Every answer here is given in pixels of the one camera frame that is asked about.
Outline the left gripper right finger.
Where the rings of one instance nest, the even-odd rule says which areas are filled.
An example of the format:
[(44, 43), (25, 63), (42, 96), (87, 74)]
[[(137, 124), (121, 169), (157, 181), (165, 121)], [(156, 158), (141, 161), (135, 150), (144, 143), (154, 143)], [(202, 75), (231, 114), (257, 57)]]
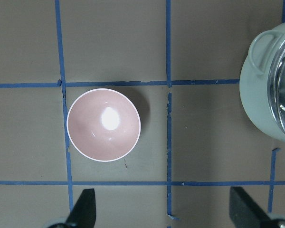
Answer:
[(284, 217), (264, 212), (242, 187), (230, 188), (229, 217), (236, 228), (285, 228)]

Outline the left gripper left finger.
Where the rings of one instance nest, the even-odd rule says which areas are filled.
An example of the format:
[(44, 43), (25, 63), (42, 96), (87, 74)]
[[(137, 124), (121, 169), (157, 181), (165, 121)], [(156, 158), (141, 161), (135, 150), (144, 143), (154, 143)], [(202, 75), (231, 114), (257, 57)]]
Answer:
[(64, 222), (47, 228), (93, 228), (95, 226), (95, 190), (84, 189)]

